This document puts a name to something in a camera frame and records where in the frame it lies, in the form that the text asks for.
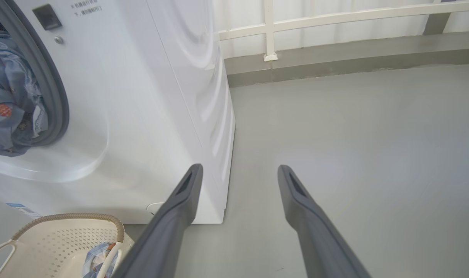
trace basket handle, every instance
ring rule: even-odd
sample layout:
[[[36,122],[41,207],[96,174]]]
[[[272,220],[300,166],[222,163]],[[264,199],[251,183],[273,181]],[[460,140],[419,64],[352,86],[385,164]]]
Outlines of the basket handle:
[[[118,263],[120,261],[120,255],[121,255],[121,247],[123,243],[122,242],[117,242],[114,247],[109,251],[109,254],[107,255],[106,259],[102,263],[102,266],[100,267],[99,274],[97,274],[97,278],[104,278],[106,276],[107,270],[111,266],[112,261],[114,260],[114,257],[116,257],[116,254],[118,254],[118,259],[116,260],[116,265],[114,266],[113,273],[118,268]]]
[[[114,225],[116,225],[116,231],[118,232],[118,235],[116,236],[116,241],[117,242],[123,242],[123,239],[125,237],[125,228],[123,227],[123,223],[121,223],[121,221],[118,218],[116,218],[112,215],[101,214],[101,213],[64,213],[64,214],[48,215],[48,216],[43,216],[43,217],[37,218],[36,220],[33,220],[29,224],[25,225],[25,227],[21,228],[12,237],[12,239],[14,241],[17,241],[24,232],[28,231],[31,227],[33,227],[37,224],[40,224],[42,222],[54,221],[54,220],[65,220],[65,219],[106,220],[106,221],[112,222],[112,223],[114,223]]]
[[[0,273],[1,271],[3,271],[3,269],[5,268],[6,264],[8,263],[8,261],[10,261],[10,259],[12,258],[15,250],[16,250],[16,246],[14,244],[14,240],[10,239],[9,241],[6,241],[5,243],[2,243],[0,245],[0,250],[5,248],[6,246],[10,245],[12,247],[12,251],[10,252],[10,255],[6,258],[5,262],[3,263],[3,265],[0,267]]]

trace basket rim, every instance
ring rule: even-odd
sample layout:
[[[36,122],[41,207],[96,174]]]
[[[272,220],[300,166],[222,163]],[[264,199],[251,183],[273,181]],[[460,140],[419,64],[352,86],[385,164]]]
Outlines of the basket rim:
[[[40,223],[55,221],[55,220],[69,220],[69,219],[93,219],[93,220],[106,220],[109,222],[114,223],[116,225],[116,229],[118,231],[118,235],[116,236],[116,242],[123,242],[125,238],[125,227],[123,223],[116,218],[115,216],[109,214],[101,214],[101,213],[63,213],[63,214],[54,214],[54,215],[47,215],[37,218],[32,222],[25,225],[23,228],[19,229],[19,231],[12,236],[12,240],[17,241],[25,232],[27,232],[30,228]]]

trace railing post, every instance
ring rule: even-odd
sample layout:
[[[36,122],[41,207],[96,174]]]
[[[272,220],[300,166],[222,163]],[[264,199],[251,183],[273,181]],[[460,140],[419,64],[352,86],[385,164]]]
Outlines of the railing post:
[[[277,60],[277,54],[274,51],[274,9],[272,0],[264,0],[264,20],[266,27],[266,46],[267,52],[264,55],[264,61]]]

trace concrete ledge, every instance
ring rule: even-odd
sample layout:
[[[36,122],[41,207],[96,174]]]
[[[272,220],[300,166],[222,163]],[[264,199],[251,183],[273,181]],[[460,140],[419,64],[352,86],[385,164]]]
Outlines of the concrete ledge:
[[[328,75],[469,64],[469,32],[395,37],[279,51],[225,60],[230,87]]]

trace label sticker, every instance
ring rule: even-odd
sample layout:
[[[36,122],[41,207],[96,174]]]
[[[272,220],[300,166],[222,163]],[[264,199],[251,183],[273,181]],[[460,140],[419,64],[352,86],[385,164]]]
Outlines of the label sticker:
[[[6,203],[6,204],[8,206],[12,207],[12,208],[15,208],[15,209],[21,211],[22,213],[28,215],[32,219],[37,219],[39,217],[42,217],[42,215],[40,215],[40,214],[36,213],[35,211],[27,208],[23,204],[12,204],[12,203]]]
[[[76,17],[93,14],[102,11],[98,0],[76,0],[69,4]]]

